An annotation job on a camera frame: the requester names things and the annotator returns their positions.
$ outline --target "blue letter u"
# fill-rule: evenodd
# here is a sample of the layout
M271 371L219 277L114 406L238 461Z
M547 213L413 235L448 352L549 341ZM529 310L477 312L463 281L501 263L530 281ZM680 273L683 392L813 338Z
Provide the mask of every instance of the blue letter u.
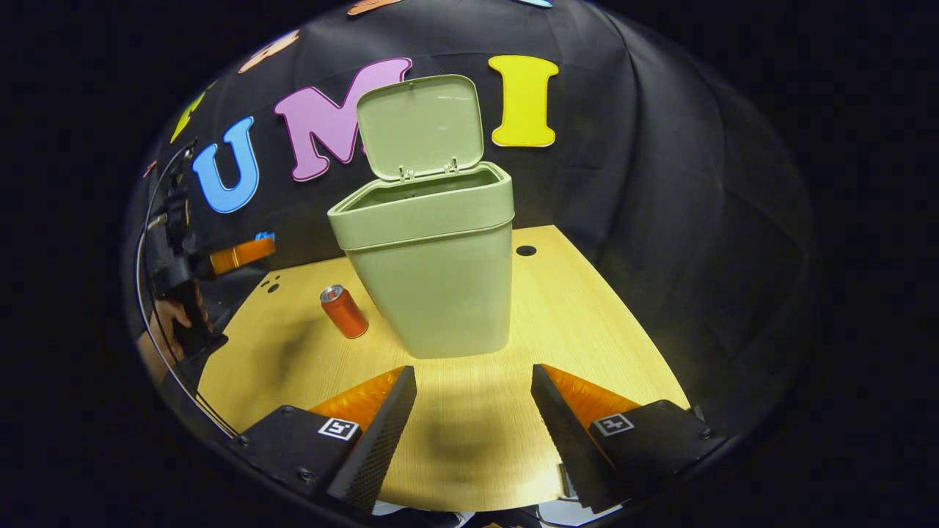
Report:
M222 139L235 151L235 163L241 174L238 185L226 189L219 178L219 167L215 164L215 152L219 149L214 143L203 149L192 162L192 170L199 175L202 193L208 206L221 213L238 210L247 204L254 191L257 191L257 160L251 146L248 130L254 124L254 118L247 116L232 125Z

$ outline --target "trash can lid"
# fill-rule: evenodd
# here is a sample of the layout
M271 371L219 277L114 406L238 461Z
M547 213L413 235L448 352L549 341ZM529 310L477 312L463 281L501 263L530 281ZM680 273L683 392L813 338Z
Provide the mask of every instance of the trash can lid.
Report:
M408 79L376 88L359 99L356 113L365 157L381 179L462 170L483 158L476 85L463 75Z

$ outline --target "orange soft pad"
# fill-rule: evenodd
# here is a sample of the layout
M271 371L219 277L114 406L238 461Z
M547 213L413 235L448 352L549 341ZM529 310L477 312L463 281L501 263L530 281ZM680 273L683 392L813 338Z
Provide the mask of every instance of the orange soft pad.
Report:
M362 428L362 432L365 432L372 425L372 420L378 414L378 409L381 408L381 404L388 397L394 382L397 381L398 376L404 369L403 366L399 366L395 370L375 376L365 383L356 385L320 403L311 408L310 412L355 422Z
M557 387L567 407L586 430L594 420L606 418L618 412L631 411L639 404L616 393L559 370L553 366L541 364L547 376Z
M249 241L235 247L222 249L211 254L208 259L216 275L228 273L265 256L274 253L274 238L266 237L259 241Z

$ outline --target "screw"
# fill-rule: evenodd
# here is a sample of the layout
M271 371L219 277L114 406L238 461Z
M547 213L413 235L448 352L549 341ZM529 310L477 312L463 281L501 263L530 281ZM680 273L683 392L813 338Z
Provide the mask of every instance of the screw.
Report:
M297 468L297 477L299 477L300 480L302 480L303 482L307 484L310 484L311 482L313 482L313 472L304 468L303 466L300 466L299 468Z

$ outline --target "orange cylinder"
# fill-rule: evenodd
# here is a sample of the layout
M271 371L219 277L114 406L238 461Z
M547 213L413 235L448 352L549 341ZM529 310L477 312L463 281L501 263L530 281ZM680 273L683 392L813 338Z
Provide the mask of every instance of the orange cylinder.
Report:
M324 289L319 294L319 303L339 332L349 339L365 334L368 330L368 321L344 287L336 284Z

